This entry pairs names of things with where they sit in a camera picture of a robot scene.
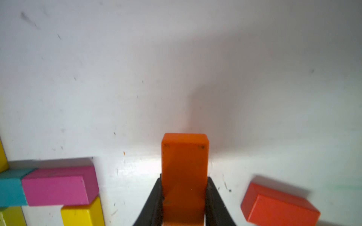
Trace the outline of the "teal small block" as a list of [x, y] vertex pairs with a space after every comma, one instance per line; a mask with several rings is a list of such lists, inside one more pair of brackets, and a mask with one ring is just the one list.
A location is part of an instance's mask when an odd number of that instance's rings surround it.
[[27, 206], [22, 179], [36, 168], [8, 169], [1, 173], [1, 207]]

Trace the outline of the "yellow long block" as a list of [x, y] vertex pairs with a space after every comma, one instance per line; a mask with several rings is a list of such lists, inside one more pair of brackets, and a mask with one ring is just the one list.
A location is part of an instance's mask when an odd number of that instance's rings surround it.
[[1, 208], [1, 226], [27, 226], [22, 208], [20, 206]]

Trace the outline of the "lime yellow block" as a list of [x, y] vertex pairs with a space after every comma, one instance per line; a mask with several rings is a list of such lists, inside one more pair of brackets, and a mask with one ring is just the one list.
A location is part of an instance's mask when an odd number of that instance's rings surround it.
[[99, 196], [89, 205], [62, 207], [61, 216], [64, 226], [105, 226]]

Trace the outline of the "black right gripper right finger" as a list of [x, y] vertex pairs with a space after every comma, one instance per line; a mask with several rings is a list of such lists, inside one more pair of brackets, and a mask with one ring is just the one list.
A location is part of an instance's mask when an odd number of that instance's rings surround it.
[[206, 226], [236, 226], [211, 177], [207, 178], [205, 216]]

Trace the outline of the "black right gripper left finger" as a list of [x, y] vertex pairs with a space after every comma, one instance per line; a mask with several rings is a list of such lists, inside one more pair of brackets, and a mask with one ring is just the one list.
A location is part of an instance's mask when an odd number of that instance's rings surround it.
[[160, 175], [133, 226], [162, 226], [163, 200], [164, 196]]

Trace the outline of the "magenta block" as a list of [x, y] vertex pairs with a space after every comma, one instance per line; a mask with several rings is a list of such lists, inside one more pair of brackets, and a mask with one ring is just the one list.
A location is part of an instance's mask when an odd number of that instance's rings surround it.
[[94, 166], [37, 169], [21, 182], [29, 206], [88, 205], [99, 194]]

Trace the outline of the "red small block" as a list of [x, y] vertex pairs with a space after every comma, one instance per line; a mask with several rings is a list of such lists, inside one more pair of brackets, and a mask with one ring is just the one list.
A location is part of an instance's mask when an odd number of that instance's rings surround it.
[[315, 226], [321, 215], [302, 197], [253, 182], [240, 208], [246, 221], [258, 226]]

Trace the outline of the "orange long block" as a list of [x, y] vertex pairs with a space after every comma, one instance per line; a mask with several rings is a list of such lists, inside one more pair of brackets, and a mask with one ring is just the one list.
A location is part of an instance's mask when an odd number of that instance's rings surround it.
[[166, 133], [161, 152], [163, 225], [202, 226], [209, 154], [207, 135]]

